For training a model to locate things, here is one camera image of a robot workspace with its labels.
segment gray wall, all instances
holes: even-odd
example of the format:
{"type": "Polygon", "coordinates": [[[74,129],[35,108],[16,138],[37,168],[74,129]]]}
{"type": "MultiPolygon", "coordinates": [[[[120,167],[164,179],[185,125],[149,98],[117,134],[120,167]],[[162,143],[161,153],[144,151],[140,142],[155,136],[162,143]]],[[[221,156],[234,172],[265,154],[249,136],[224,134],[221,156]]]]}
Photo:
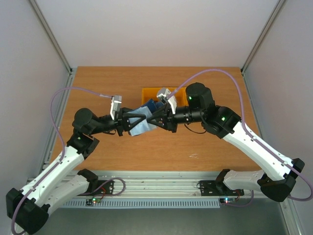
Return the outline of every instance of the gray wall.
{"type": "Polygon", "coordinates": [[[37,2],[72,67],[241,67],[277,0],[37,2]]]}
{"type": "MultiPolygon", "coordinates": [[[[246,72],[265,140],[301,158],[313,182],[313,1],[289,0],[246,72]]],[[[300,179],[292,195],[307,197],[300,179]]],[[[305,234],[313,231],[313,201],[295,202],[305,234]]]]}
{"type": "Polygon", "coordinates": [[[52,93],[67,71],[26,0],[0,0],[0,234],[9,233],[5,195],[39,171],[52,93]]]}

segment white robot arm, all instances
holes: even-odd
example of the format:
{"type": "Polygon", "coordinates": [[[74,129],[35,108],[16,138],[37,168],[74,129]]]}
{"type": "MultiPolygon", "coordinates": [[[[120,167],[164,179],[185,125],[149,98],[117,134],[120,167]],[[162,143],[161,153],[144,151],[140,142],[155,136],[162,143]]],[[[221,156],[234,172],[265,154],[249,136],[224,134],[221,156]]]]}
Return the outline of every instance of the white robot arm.
{"type": "Polygon", "coordinates": [[[86,159],[98,145],[99,141],[92,135],[112,134],[112,131],[115,131],[122,136],[123,132],[129,132],[143,120],[173,133],[177,131],[180,123],[201,122],[206,132],[239,148],[261,167],[262,170],[253,172],[224,169],[215,180],[215,187],[220,196],[225,195],[227,190],[249,189],[261,191],[277,202],[286,199],[297,177],[287,165],[301,172],[304,163],[300,159],[292,160],[284,156],[247,126],[245,130],[241,118],[236,113],[227,107],[215,105],[210,89],[203,84],[194,83],[186,88],[189,106],[177,107],[175,97],[167,100],[169,93],[168,89],[162,89],[157,94],[161,106],[151,110],[152,116],[149,118],[144,114],[129,113],[131,109],[120,108],[120,96],[112,97],[109,115],[97,117],[86,108],[77,111],[72,124],[74,134],[67,142],[64,157],[60,154],[47,169],[21,190],[13,188],[7,193],[8,216],[29,234],[37,232],[45,224],[49,215],[63,203],[76,195],[93,192],[97,187],[97,176],[85,169],[57,188],[61,180],[86,159]],[[130,122],[130,118],[135,118],[136,121],[130,122]],[[279,156],[281,161],[266,151],[257,143],[258,141],[279,156]]]}

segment metal frame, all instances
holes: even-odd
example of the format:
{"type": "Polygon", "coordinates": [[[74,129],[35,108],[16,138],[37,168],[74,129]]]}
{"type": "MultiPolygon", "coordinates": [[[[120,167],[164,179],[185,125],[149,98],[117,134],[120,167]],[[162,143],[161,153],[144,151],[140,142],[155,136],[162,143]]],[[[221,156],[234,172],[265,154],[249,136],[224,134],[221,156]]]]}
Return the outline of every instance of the metal frame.
{"type": "MultiPolygon", "coordinates": [[[[71,86],[75,78],[76,69],[73,70],[68,78],[67,86],[71,86]]],[[[61,120],[65,111],[67,100],[69,97],[69,90],[64,91],[61,97],[59,107],[56,114],[56,124],[60,126],[61,120]]],[[[45,150],[45,161],[43,162],[44,170],[49,165],[49,160],[51,158],[52,150],[56,142],[56,133],[53,129],[50,132],[50,138],[45,150]]],[[[125,203],[130,199],[140,201],[142,199],[157,199],[157,203],[160,199],[171,199],[175,203],[181,201],[181,199],[186,200],[189,203],[195,200],[218,200],[219,197],[202,197],[200,190],[197,188],[197,183],[200,180],[214,180],[219,172],[215,171],[93,171],[99,176],[100,180],[107,180],[113,177],[121,177],[126,181],[127,190],[121,194],[118,199],[120,202],[116,204],[115,208],[124,209],[125,203]]],[[[62,182],[65,183],[72,179],[77,174],[76,170],[73,170],[62,182]]],[[[122,184],[115,181],[114,188],[116,191],[122,189],[122,184]]],[[[249,198],[250,192],[245,191],[245,196],[243,198],[249,198]]],[[[79,196],[69,201],[65,205],[66,208],[82,207],[82,200],[90,198],[87,196],[79,196]]],[[[260,192],[255,192],[255,198],[260,198],[266,200],[267,198],[260,192]]],[[[194,204],[193,208],[198,208],[198,204],[194,204]]],[[[149,208],[147,204],[142,205],[141,208],[149,208]]],[[[302,235],[303,230],[297,216],[293,201],[287,199],[285,202],[281,203],[282,212],[285,218],[285,222],[288,231],[292,235],[302,235]]]]}
{"type": "Polygon", "coordinates": [[[86,203],[85,199],[72,199],[64,204],[63,208],[81,209],[187,209],[187,208],[220,208],[218,199],[211,198],[145,198],[138,201],[132,198],[108,198],[99,203],[86,203]]]}
{"type": "MultiPolygon", "coordinates": [[[[72,86],[73,81],[74,81],[74,77],[75,77],[75,74],[76,74],[76,70],[77,69],[73,69],[72,72],[70,73],[70,75],[68,76],[67,82],[65,84],[65,87],[72,86]]],[[[70,90],[65,90],[64,92],[61,93],[61,98],[60,98],[59,104],[57,106],[56,114],[55,114],[55,117],[54,117],[55,124],[58,127],[60,127],[61,122],[62,122],[62,118],[63,118],[64,111],[65,111],[65,107],[66,107],[67,100],[68,100],[68,97],[69,97],[69,93],[70,93],[70,90]]],[[[54,148],[56,140],[57,140],[57,133],[54,131],[53,126],[51,126],[50,131],[49,131],[49,138],[48,138],[48,141],[47,141],[47,143],[45,145],[44,158],[43,158],[43,162],[42,162],[42,167],[39,170],[38,175],[39,175],[39,173],[43,169],[46,168],[47,165],[49,165],[50,159],[51,159],[51,155],[52,155],[52,151],[53,151],[53,148],[54,148]]]]}
{"type": "Polygon", "coordinates": [[[271,14],[269,16],[268,21],[266,22],[265,26],[263,27],[260,36],[256,40],[256,43],[254,44],[248,58],[246,59],[244,65],[241,69],[242,72],[245,72],[247,70],[250,62],[252,61],[252,59],[255,56],[258,49],[260,48],[263,40],[265,39],[266,35],[268,34],[270,28],[272,27],[273,23],[275,22],[277,16],[279,15],[281,10],[283,9],[283,6],[285,5],[286,2],[287,2],[287,0],[278,0],[277,4],[275,5],[273,11],[271,12],[271,14]]]}
{"type": "MultiPolygon", "coordinates": [[[[69,87],[72,85],[76,73],[76,69],[72,69],[63,54],[57,40],[55,39],[48,23],[46,22],[40,7],[37,4],[36,0],[28,0],[38,17],[40,23],[42,24],[46,34],[48,35],[49,39],[51,40],[51,43],[53,44],[54,48],[56,49],[57,53],[59,54],[61,60],[64,63],[64,66],[66,70],[69,73],[69,77],[66,83],[66,87],[69,87]]],[[[268,21],[266,22],[266,25],[262,29],[262,32],[260,36],[258,37],[255,45],[253,46],[248,58],[246,59],[243,67],[242,67],[242,73],[243,73],[243,78],[245,81],[246,85],[246,90],[248,93],[249,98],[250,93],[249,93],[249,88],[246,83],[246,78],[245,78],[245,71],[247,70],[250,62],[252,61],[253,57],[255,56],[256,52],[260,48],[263,40],[265,39],[266,35],[268,34],[271,26],[273,25],[274,21],[276,20],[277,16],[281,12],[284,4],[286,3],[287,0],[278,0],[275,8],[273,9],[268,21]]],[[[67,100],[69,97],[70,90],[64,91],[62,93],[57,111],[56,111],[56,117],[55,121],[57,126],[59,127],[63,118],[63,114],[65,111],[65,107],[67,104],[67,100]]],[[[259,128],[259,122],[257,119],[257,116],[255,114],[254,106],[251,102],[250,99],[250,104],[254,113],[254,117],[257,123],[257,126],[259,128]]],[[[54,148],[55,142],[56,142],[56,133],[54,132],[53,128],[51,128],[50,133],[49,133],[49,139],[45,147],[45,153],[44,153],[44,160],[43,160],[43,165],[42,165],[42,170],[45,169],[49,165],[49,161],[51,158],[52,150],[54,148]]],[[[72,171],[63,181],[62,183],[65,183],[66,181],[70,180],[71,178],[76,175],[77,171],[72,171]]],[[[211,200],[214,204],[216,203],[216,200],[218,200],[218,197],[209,197],[204,199],[204,197],[201,197],[201,192],[197,188],[197,183],[199,180],[214,180],[216,176],[218,175],[218,172],[194,172],[194,171],[94,171],[99,176],[100,180],[105,180],[109,179],[115,176],[122,177],[126,183],[127,183],[127,190],[118,197],[120,200],[120,203],[118,204],[119,206],[115,205],[112,208],[129,208],[125,207],[127,205],[129,200],[135,200],[135,199],[140,199],[143,200],[145,199],[150,199],[153,200],[155,203],[158,203],[160,199],[171,199],[173,200],[174,203],[179,203],[181,200],[186,200],[188,203],[193,203],[193,202],[199,202],[200,200],[204,200],[205,202],[208,202],[211,200]]],[[[116,190],[121,189],[122,184],[119,183],[118,181],[115,181],[114,188],[116,190]]],[[[249,191],[245,191],[245,196],[244,198],[248,198],[249,191]]],[[[256,198],[266,198],[262,193],[256,192],[255,193],[256,198]]],[[[67,208],[79,208],[82,207],[82,202],[81,200],[85,200],[87,197],[79,197],[75,198],[72,201],[68,202],[65,207],[67,208]]],[[[141,208],[149,208],[149,204],[141,204],[141,208]]],[[[295,206],[293,204],[293,201],[290,199],[285,200],[283,203],[280,203],[282,212],[285,218],[285,222],[288,228],[288,231],[292,235],[302,235],[303,234],[303,229],[301,227],[301,223],[299,220],[299,217],[297,215],[295,206]]],[[[190,204],[188,207],[192,208],[199,208],[200,205],[195,203],[195,204],[190,204]]]]}
{"type": "Polygon", "coordinates": [[[40,7],[37,4],[36,0],[28,0],[29,3],[31,4],[36,16],[38,17],[39,22],[41,23],[41,25],[43,26],[46,34],[48,35],[48,38],[50,39],[50,41],[52,42],[54,48],[56,49],[58,55],[60,56],[66,70],[68,71],[68,73],[70,74],[72,72],[72,68],[70,67],[65,55],[63,54],[57,40],[55,39],[47,21],[45,20],[45,17],[42,13],[42,11],[40,10],[40,7]]]}

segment orange tray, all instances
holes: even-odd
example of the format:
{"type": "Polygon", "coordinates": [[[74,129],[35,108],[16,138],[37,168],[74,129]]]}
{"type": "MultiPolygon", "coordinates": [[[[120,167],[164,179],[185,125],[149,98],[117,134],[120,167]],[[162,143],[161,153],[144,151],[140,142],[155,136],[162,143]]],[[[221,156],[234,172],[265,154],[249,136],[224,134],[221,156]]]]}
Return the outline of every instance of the orange tray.
{"type": "MultiPolygon", "coordinates": [[[[175,87],[167,87],[171,92],[173,92],[176,88],[175,87]]],[[[141,92],[141,105],[145,104],[150,99],[154,101],[159,101],[157,98],[157,92],[161,90],[162,87],[149,87],[143,88],[141,92]]],[[[177,106],[187,106],[187,97],[186,97],[186,88],[182,87],[180,90],[175,94],[177,100],[177,106]]]]}

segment blue cloth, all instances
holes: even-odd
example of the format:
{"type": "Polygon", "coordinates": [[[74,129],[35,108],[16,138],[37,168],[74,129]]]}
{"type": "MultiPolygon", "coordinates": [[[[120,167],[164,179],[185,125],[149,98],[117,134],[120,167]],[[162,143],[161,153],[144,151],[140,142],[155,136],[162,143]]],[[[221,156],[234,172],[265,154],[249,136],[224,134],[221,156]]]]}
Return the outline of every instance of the blue cloth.
{"type": "Polygon", "coordinates": [[[161,101],[155,102],[153,99],[148,100],[142,107],[148,107],[150,112],[153,114],[159,107],[163,106],[161,101]]]}
{"type": "MultiPolygon", "coordinates": [[[[145,107],[140,107],[138,109],[135,109],[133,111],[128,112],[129,114],[144,114],[146,115],[146,118],[149,118],[152,116],[152,113],[150,111],[150,109],[148,108],[148,106],[145,107]]],[[[134,123],[135,121],[139,120],[138,117],[133,117],[129,119],[130,124],[134,123]]],[[[131,136],[138,136],[142,133],[145,133],[147,131],[152,131],[154,129],[156,129],[157,126],[149,124],[147,122],[147,120],[143,120],[140,123],[138,123],[132,130],[130,130],[130,135],[131,136]]]]}

